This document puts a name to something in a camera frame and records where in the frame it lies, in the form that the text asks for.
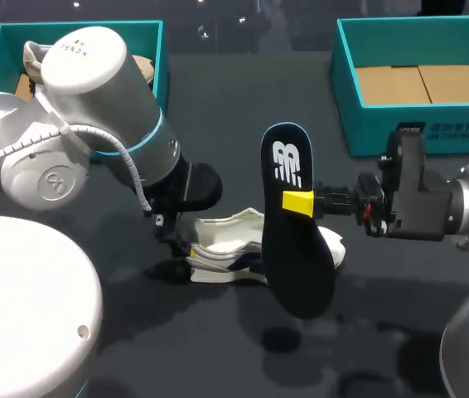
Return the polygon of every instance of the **box label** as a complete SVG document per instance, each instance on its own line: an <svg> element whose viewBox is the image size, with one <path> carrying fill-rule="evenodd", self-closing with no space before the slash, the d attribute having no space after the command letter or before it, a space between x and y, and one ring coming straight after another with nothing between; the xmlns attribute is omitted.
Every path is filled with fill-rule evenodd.
<svg viewBox="0 0 469 398"><path fill-rule="evenodd" d="M455 140L469 139L469 122L466 123L432 123L426 139Z"/></svg>
<svg viewBox="0 0 469 398"><path fill-rule="evenodd" d="M397 125L396 131L408 131L410 133L421 134L426 124L424 122L404 122Z"/></svg>

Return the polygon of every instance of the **black robot end effector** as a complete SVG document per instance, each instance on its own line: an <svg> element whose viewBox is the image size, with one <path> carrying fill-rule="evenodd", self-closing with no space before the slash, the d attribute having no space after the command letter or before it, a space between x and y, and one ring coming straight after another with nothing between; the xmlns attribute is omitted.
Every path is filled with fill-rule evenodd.
<svg viewBox="0 0 469 398"><path fill-rule="evenodd" d="M221 199L222 191L221 178L211 165L188 163L182 155L166 178L144 188L152 213L156 215L153 234L157 241L170 247L172 257L190 255L190 245L176 230L181 213L213 207Z"/></svg>
<svg viewBox="0 0 469 398"><path fill-rule="evenodd" d="M424 169L423 136L393 132L379 159L382 181L372 173L358 177L354 190L314 190L314 216L355 215L367 235L410 240L442 240L461 223L462 201L457 184Z"/></svg>

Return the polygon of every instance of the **new balance logo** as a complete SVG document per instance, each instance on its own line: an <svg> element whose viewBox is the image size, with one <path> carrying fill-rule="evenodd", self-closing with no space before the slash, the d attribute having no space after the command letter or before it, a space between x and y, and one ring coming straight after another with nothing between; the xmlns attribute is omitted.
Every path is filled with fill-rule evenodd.
<svg viewBox="0 0 469 398"><path fill-rule="evenodd" d="M275 178L301 187L301 177L297 175L301 171L299 151L292 143L284 145L280 141L273 143L273 161L278 165L275 168Z"/></svg>

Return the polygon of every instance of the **cardboard box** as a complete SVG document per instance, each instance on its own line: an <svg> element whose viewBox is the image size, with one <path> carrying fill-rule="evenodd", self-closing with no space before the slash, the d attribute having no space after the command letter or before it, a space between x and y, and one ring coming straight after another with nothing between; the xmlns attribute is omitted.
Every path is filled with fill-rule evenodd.
<svg viewBox="0 0 469 398"><path fill-rule="evenodd" d="M168 66L162 21L38 22L0 24L0 91L14 94L19 84L26 41L54 44L82 27L108 27L126 41L129 51L155 61L153 94L167 111Z"/></svg>
<svg viewBox="0 0 469 398"><path fill-rule="evenodd" d="M396 129L469 153L469 16L338 20L331 81L352 156L380 155Z"/></svg>

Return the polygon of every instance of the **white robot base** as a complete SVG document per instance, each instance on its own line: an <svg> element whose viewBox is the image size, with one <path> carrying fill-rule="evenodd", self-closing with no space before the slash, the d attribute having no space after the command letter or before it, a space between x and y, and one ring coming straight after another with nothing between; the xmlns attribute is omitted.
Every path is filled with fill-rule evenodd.
<svg viewBox="0 0 469 398"><path fill-rule="evenodd" d="M84 397L101 320L82 249L48 226L0 217L0 398Z"/></svg>

